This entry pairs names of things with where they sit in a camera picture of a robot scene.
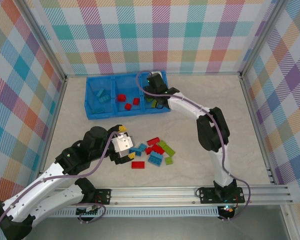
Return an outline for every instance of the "blue storage tray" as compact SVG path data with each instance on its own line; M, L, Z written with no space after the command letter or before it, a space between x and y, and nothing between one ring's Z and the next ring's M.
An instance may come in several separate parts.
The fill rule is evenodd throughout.
M168 86L167 75L165 71L161 72L163 81ZM87 77L85 86L84 108L86 116L89 120L106 119L113 117L135 116L141 114L158 114L170 112L166 107L162 109L152 108L152 101L145 99L145 94L138 88L136 84L137 73L116 74L109 76ZM139 75L139 83L141 87L148 86L147 76L149 73L144 72ZM109 95L110 101L100 103L97 94L100 89L104 89L102 96ZM125 94L125 102L117 100L119 94ZM134 98L139 98L139 105L133 105ZM132 105L131 110L126 110L125 105Z

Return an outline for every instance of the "table surface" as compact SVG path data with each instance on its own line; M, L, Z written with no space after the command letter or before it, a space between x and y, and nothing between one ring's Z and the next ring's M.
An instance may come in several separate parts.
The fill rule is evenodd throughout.
M251 185L270 184L238 76L168 74L167 79L170 87L179 89L198 104L222 110L230 130L228 155L231 172ZM131 169L130 162L115 165L107 157L88 177L96 187L213 185L213 166L209 153L198 141L195 121L176 111L88 120L84 107L85 91L86 78L68 79L45 169L63 149L81 140L91 127L109 129L122 124L133 136L136 146L155 137L164 140L176 152L173 164L162 162L157 167L148 162L149 156L144 153L141 157L136 156L134 161L145 161L145 169ZM83 173L89 172L96 164L97 161L92 162L90 169Z

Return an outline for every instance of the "black mounting plate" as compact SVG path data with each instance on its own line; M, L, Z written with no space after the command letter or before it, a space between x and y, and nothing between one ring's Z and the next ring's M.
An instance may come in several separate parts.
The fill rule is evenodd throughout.
M110 199L111 199L111 189L103 188L103 189L95 190L95 202L97 204L109 205ZM86 211L86 209L87 209L86 207L77 208L75 214L76 215L82 214L82 216L86 216L86 217L81 217L83 221L91 221L92 219L94 219L94 217L88 217L88 216L96 215L98 212L98 207L91 211Z
M215 194L214 187L200 187L196 195L200 198L201 204L236 204L237 202L243 204L245 202L244 192L241 187L236 187L232 197L229 197L227 201L221 201L219 199Z

